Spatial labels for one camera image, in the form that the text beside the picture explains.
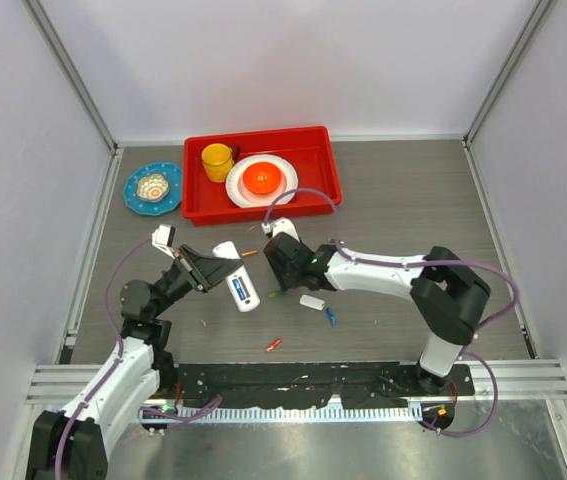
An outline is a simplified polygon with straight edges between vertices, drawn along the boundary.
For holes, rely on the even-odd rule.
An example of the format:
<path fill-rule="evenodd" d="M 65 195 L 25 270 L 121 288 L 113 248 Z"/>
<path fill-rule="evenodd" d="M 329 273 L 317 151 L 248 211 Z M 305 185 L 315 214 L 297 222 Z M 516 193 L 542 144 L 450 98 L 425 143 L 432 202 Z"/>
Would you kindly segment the white battery cover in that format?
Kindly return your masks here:
<path fill-rule="evenodd" d="M 300 297 L 299 304 L 313 310 L 322 311 L 325 308 L 326 302 L 320 298 L 304 294 Z"/>

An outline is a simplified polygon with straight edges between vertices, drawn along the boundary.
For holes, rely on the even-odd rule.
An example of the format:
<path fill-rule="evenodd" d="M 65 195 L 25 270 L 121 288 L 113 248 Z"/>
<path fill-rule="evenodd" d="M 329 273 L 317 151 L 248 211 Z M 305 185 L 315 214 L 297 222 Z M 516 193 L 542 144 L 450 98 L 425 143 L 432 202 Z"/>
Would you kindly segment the white air conditioner remote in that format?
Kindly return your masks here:
<path fill-rule="evenodd" d="M 242 313 L 255 310 L 260 305 L 260 297 L 241 259 L 241 255 L 232 241 L 218 244 L 212 250 L 217 258 L 239 261 L 239 268 L 225 279 L 232 298 Z"/>

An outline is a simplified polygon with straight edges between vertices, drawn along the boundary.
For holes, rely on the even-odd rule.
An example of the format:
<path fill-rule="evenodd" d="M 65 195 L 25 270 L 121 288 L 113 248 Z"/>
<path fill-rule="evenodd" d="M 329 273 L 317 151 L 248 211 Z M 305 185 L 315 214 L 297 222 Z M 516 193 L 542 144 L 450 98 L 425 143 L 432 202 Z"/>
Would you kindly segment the blue battery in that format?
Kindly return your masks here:
<path fill-rule="evenodd" d="M 232 281 L 232 283 L 233 283 L 233 286 L 234 286 L 234 288 L 235 288 L 235 290 L 236 290 L 236 292 L 237 292 L 237 294 L 238 294 L 238 296 L 239 296 L 239 299 L 240 299 L 241 301 L 246 300 L 246 299 L 248 298 L 248 296 L 246 295 L 246 292 L 245 292 L 245 290 L 244 290 L 244 288 L 243 288 L 241 279 L 240 279 L 240 278 L 234 279 L 234 280 Z"/>
<path fill-rule="evenodd" d="M 336 317 L 330 308 L 325 310 L 329 323 L 334 326 L 337 323 Z"/>

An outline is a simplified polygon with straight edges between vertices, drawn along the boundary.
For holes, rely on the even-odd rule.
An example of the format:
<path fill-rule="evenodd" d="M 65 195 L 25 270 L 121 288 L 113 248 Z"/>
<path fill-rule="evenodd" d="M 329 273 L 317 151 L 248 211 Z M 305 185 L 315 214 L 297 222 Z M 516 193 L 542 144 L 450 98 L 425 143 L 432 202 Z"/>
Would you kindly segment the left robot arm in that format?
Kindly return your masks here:
<path fill-rule="evenodd" d="M 34 422 L 26 478 L 105 478 L 114 447 L 145 401 L 174 391 L 178 370 L 166 349 L 171 324 L 161 314 L 188 293 L 223 283 L 243 262 L 230 241 L 210 256 L 187 245 L 170 255 L 172 264 L 157 281 L 123 286 L 123 323 L 110 358 L 71 401 Z"/>

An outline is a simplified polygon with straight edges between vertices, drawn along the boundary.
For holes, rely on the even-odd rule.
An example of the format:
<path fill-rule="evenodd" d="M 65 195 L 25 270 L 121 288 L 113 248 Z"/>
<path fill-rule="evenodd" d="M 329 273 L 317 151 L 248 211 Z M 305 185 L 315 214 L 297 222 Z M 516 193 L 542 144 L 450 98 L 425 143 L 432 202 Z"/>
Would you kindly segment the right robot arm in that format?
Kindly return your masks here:
<path fill-rule="evenodd" d="M 334 243 L 312 250 L 295 236 L 271 234 L 264 254 L 284 292 L 368 291 L 411 301 L 429 328 L 414 380 L 435 395 L 447 388 L 451 370 L 480 323 L 491 288 L 445 247 L 425 256 L 388 257 L 339 249 Z"/>

